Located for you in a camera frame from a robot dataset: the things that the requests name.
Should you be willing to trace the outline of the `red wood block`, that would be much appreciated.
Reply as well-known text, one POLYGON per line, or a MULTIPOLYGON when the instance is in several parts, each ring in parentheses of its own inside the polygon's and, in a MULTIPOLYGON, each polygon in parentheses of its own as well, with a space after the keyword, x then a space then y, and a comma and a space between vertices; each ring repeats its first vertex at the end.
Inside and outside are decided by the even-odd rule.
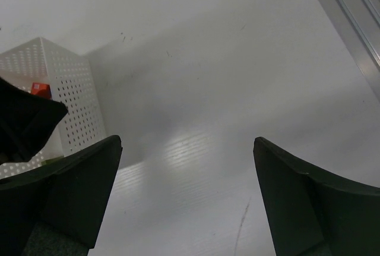
POLYGON ((52 98, 50 85, 45 83, 33 83, 30 93, 45 99, 52 98))

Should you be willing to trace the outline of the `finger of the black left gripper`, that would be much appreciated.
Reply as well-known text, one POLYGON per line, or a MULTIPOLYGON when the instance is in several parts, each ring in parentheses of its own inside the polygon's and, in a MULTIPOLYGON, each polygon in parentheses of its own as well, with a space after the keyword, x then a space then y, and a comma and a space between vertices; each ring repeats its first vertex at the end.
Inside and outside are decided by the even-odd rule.
POLYGON ((1 163, 29 162, 48 142, 67 107, 1 79, 1 163))

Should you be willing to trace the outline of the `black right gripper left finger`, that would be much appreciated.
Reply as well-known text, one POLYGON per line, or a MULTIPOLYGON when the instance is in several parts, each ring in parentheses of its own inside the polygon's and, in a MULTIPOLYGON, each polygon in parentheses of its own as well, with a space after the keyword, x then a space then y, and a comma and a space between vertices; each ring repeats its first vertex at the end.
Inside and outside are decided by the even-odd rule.
POLYGON ((48 165, 1 179, 1 255, 88 255, 122 155, 111 135, 48 165))

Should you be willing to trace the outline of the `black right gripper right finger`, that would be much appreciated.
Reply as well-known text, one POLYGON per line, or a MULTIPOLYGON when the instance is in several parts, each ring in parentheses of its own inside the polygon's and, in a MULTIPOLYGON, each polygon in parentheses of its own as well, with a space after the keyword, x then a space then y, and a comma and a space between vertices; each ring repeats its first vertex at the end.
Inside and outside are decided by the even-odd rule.
POLYGON ((379 255, 379 188, 263 137, 255 139, 253 154, 276 255, 379 255))

